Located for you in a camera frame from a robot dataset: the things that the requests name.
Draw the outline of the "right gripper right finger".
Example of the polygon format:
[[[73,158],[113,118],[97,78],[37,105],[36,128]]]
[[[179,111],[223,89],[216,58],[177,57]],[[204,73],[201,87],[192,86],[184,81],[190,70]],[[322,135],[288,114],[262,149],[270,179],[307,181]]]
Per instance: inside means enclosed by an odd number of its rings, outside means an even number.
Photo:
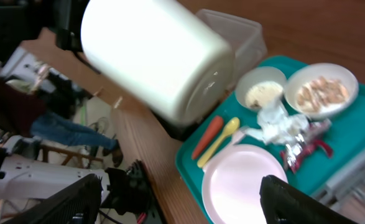
[[[356,224],[274,175],[262,178],[259,195],[267,224]]]

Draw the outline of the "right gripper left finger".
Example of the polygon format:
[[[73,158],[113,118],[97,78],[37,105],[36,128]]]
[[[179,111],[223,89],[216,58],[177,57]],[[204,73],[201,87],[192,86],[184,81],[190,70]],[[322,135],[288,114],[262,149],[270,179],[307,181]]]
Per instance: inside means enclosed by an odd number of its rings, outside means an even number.
[[[89,174],[4,224],[90,224],[101,206],[101,178]]]

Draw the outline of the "white round plate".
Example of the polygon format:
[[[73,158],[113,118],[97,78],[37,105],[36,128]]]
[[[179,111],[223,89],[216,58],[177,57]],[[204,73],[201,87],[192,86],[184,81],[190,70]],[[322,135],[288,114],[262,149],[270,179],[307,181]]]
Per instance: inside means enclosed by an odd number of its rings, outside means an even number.
[[[248,144],[228,146],[204,167],[201,186],[205,211],[213,223],[265,223],[260,201],[262,178],[287,176],[265,149]]]

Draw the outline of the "red silver foil wrapper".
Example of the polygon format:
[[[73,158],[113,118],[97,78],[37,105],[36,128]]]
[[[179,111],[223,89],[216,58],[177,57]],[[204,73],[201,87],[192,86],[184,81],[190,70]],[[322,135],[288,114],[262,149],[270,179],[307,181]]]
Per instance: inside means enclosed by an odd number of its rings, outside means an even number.
[[[299,170],[306,157],[317,149],[322,149],[328,158],[333,156],[333,149],[323,140],[324,134],[330,129],[329,119],[309,124],[306,131],[297,134],[293,140],[285,145],[280,152],[284,171],[291,170],[294,174]]]

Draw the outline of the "white napkin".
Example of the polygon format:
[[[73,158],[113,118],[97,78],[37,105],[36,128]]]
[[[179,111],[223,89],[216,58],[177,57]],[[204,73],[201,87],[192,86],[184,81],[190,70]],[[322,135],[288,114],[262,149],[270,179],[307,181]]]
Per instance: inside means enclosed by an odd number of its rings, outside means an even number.
[[[247,128],[244,133],[265,145],[284,145],[309,128],[309,121],[303,114],[289,115],[283,103],[275,99],[257,114],[260,129]]]

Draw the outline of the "yellow plastic spoon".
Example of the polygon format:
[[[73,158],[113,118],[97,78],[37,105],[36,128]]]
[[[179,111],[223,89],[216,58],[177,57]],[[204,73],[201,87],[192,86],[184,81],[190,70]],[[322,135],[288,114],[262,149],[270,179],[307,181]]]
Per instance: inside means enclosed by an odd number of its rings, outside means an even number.
[[[240,127],[240,120],[238,117],[231,118],[228,123],[224,126],[221,134],[212,143],[212,145],[203,153],[197,162],[199,168],[203,168],[204,165],[211,159],[213,154],[216,152],[217,148],[221,143],[229,136],[234,134]]]

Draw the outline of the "white bowl with peanuts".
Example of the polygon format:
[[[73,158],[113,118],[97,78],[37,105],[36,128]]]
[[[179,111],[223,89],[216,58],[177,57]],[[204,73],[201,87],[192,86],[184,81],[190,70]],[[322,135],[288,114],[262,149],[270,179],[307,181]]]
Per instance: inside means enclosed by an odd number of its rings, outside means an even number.
[[[316,63],[297,70],[288,79],[284,98],[295,111],[323,120],[344,111],[358,92],[359,83],[347,68]]]

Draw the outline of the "white cup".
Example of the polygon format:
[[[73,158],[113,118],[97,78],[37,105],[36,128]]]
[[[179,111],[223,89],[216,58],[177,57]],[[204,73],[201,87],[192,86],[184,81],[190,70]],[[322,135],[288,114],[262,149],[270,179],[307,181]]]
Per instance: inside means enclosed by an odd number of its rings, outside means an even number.
[[[221,98],[234,51],[177,1],[91,0],[81,23],[88,61],[173,124],[191,124]]]

